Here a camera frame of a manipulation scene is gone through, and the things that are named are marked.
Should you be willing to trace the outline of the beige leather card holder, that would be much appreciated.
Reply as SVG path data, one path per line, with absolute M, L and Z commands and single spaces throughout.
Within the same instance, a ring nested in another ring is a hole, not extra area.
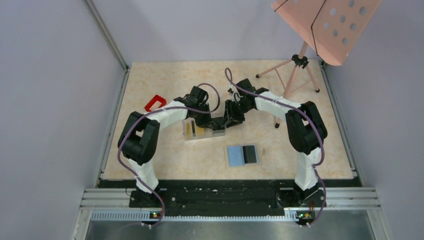
M 225 147 L 226 163 L 229 168 L 239 168 L 258 165 L 260 160 L 258 146 L 256 145 L 256 151 L 258 156 L 258 163 L 256 164 L 244 164 L 243 146 L 256 145 L 256 144 L 245 144 L 245 145 L 230 145 Z

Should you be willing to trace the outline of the clear plastic card box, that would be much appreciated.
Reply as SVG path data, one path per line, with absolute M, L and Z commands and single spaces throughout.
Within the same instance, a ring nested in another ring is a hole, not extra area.
M 195 123 L 194 118 L 182 120 L 183 136 L 186 141 L 200 140 L 206 138 L 223 137 L 226 135 L 226 129 L 221 127 L 224 114 L 222 112 L 212 113 L 212 127 L 199 127 Z

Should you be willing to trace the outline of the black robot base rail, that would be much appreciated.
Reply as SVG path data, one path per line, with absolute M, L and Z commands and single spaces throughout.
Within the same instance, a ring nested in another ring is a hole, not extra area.
M 320 183 L 302 191 L 293 180 L 160 180 L 158 196 L 136 189 L 134 180 L 101 180 L 101 189 L 123 189 L 129 208 L 159 208 L 167 217 L 280 217 L 286 208 L 325 206 Z

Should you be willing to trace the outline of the black card stack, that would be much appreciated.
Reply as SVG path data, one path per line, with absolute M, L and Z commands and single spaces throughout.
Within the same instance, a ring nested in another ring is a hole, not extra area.
M 212 119 L 212 130 L 213 131 L 221 131 L 225 129 L 225 126 L 223 125 L 223 116 L 213 117 Z

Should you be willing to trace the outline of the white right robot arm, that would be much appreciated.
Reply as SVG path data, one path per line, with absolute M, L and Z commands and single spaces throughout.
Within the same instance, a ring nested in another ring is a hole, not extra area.
M 253 109 L 284 119 L 289 142 L 297 152 L 293 200 L 299 206 L 307 206 L 319 187 L 316 168 L 324 162 L 324 140 L 328 136 L 317 106 L 312 101 L 289 101 L 267 88 L 255 89 L 247 78 L 238 83 L 234 83 L 232 77 L 227 80 L 232 88 L 237 89 L 238 99 L 225 102 L 222 126 L 240 125 L 245 121 L 245 113 Z

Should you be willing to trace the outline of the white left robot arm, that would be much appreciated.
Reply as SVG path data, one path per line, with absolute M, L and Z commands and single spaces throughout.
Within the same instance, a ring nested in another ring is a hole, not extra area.
M 161 130 L 175 122 L 188 118 L 201 129 L 217 130 L 219 124 L 212 119 L 209 94 L 199 86 L 190 93 L 177 97 L 170 103 L 146 113 L 132 112 L 118 140 L 118 162 L 136 179 L 132 192 L 132 207 L 164 207 L 164 201 L 156 188 L 159 180 L 155 175 L 152 158 L 157 150 Z

